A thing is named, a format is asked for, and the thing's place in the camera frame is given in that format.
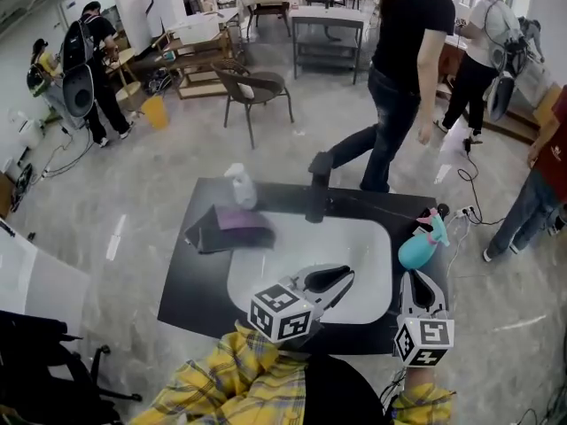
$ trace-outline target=marble floor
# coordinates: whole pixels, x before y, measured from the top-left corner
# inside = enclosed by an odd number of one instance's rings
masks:
[[[109,131],[108,148],[95,146],[69,172],[38,182],[9,218],[21,234],[36,232],[40,248],[89,274],[82,352],[86,356],[97,344],[109,344],[113,354],[101,367],[103,381],[144,395],[143,405],[118,402],[126,418],[151,401],[177,366],[206,355],[214,344],[212,338],[157,321],[167,267],[197,178],[220,176],[231,163],[242,162],[256,180],[309,184],[307,166],[316,152],[376,121],[365,73],[356,85],[350,73],[301,72],[293,80],[288,54],[274,46],[257,42],[250,56],[258,59],[266,52],[272,59],[261,69],[285,78],[296,123],[289,122],[284,98],[255,106],[255,151],[242,105],[231,106],[223,128],[225,97],[180,101],[168,92],[167,129],[155,131],[141,118],[124,141]],[[393,161],[391,185],[401,194],[435,197],[452,209],[474,204],[470,185],[454,169],[434,183],[441,136],[436,131],[422,146],[412,129]],[[41,169],[65,139],[51,128],[31,161]],[[86,131],[76,133],[52,168],[75,158],[86,143]],[[509,209],[528,174],[527,150],[487,131],[485,142],[474,148],[485,220],[497,220]],[[356,188],[367,159],[338,170],[333,185]],[[109,260],[107,248],[119,222],[120,245]],[[521,254],[488,265],[481,251],[495,229],[472,227],[450,273],[455,348],[440,364],[438,379],[458,392],[455,423],[462,425],[508,425],[528,407],[542,417],[552,390],[563,381],[566,237],[542,233]],[[450,228],[447,264],[465,231],[464,222]],[[400,368],[385,355],[344,359],[378,392]]]

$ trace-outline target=yellow plaid shirt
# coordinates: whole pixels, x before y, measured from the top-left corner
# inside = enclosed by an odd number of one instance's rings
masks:
[[[237,332],[224,336],[209,357],[183,364],[131,425],[176,424],[182,414],[192,424],[301,425],[306,366],[237,323]],[[393,404],[392,423],[447,424],[451,395],[432,384],[404,391]]]

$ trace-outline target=red shirt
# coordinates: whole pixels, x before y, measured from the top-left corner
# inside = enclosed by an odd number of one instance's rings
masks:
[[[554,189],[561,202],[567,202],[567,85],[553,107],[559,128],[540,152],[535,167]]]

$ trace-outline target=black t-shirt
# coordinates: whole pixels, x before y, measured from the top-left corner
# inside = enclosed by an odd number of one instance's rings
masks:
[[[98,46],[107,36],[112,36],[116,33],[113,24],[101,16],[93,16],[92,14],[83,14],[81,20],[87,25],[95,44],[95,59],[102,61],[103,54]]]
[[[372,63],[400,91],[419,94],[417,53],[425,29],[453,34],[453,0],[392,0],[385,8]]]

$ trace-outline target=blue spray bottle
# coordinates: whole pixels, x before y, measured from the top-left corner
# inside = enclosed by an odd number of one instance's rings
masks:
[[[422,233],[409,238],[398,251],[398,259],[406,269],[419,269],[429,261],[438,243],[449,245],[447,229],[437,209],[430,209],[429,217],[417,219],[420,223],[426,223],[433,227],[430,233]]]

